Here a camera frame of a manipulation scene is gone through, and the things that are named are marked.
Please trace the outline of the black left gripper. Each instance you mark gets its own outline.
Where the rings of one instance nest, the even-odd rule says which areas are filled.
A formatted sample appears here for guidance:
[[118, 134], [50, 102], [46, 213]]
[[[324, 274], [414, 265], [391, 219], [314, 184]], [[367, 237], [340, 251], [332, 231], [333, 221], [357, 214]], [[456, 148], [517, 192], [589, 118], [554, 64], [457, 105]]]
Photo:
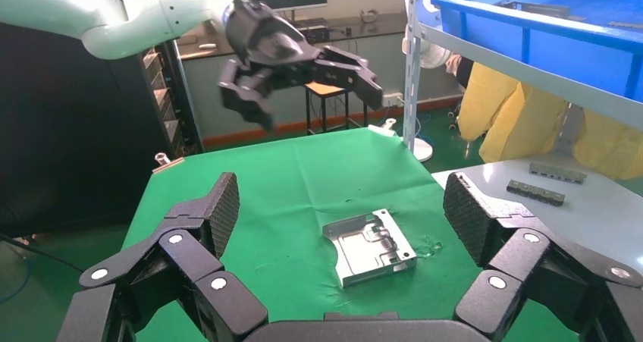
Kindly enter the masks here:
[[299, 30], [264, 3], [233, 0], [224, 23], [237, 57], [224, 65], [218, 88], [223, 106], [245, 122], [274, 130], [268, 106], [271, 80], [279, 86], [315, 82], [349, 89], [370, 109], [382, 107], [383, 89], [365, 58], [329, 45], [310, 45]]

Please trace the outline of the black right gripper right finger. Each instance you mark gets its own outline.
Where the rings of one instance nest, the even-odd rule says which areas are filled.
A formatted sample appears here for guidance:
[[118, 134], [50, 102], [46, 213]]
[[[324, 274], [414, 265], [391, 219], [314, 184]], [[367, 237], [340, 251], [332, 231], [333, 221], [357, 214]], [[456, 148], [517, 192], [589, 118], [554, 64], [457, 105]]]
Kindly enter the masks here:
[[523, 204], [484, 194], [462, 172], [447, 177], [444, 214], [481, 272], [454, 318], [502, 340], [529, 300], [581, 341], [642, 339], [642, 276], [555, 234]]

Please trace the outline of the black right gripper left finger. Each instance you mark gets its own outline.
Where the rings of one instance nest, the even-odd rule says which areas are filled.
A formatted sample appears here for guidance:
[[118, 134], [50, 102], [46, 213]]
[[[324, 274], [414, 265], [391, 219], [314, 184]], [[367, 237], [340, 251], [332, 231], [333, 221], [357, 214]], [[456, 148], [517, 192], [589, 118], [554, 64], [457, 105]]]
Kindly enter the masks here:
[[242, 341], [268, 322], [256, 296], [221, 261], [238, 219], [237, 176], [171, 207], [144, 240], [85, 270], [59, 341], [133, 341], [156, 312], [178, 303], [209, 341]]

